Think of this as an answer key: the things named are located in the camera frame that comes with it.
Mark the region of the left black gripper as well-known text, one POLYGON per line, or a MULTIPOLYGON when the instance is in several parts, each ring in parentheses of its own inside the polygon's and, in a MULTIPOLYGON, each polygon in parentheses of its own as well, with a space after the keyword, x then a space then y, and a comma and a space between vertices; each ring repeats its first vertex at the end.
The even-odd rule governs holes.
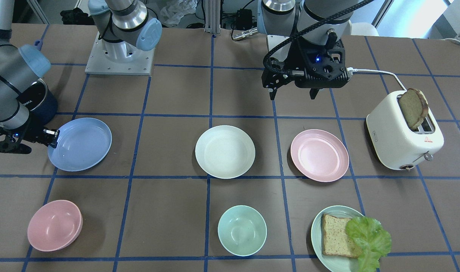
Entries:
POLYGON ((342 88, 351 79, 341 39, 334 43, 333 48, 327 48, 297 38, 274 52, 269 60, 274 70, 291 72, 278 74, 264 68, 262 85, 269 88, 270 100, 275 100, 278 88, 290 82, 298 88, 310 88, 310 98, 314 100, 321 88, 342 88))

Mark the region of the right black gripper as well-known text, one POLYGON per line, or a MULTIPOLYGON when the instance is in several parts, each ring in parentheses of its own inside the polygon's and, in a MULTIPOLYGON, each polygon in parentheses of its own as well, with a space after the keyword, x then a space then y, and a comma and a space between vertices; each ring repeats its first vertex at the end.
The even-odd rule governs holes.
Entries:
POLYGON ((56 148, 60 131, 48 129, 33 115, 29 114, 27 121, 16 129, 7 129, 0 125, 0 153, 30 154, 30 146, 23 141, 43 144, 56 148))

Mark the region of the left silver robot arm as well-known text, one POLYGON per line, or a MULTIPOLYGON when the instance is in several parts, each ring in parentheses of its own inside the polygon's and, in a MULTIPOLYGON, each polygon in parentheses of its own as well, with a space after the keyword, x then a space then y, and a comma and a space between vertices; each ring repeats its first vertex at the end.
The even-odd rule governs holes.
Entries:
POLYGON ((257 30, 285 40, 263 57, 262 86, 274 100, 293 82, 315 99, 323 88, 342 88, 351 79, 341 40, 353 12, 368 0, 259 0, 257 30))

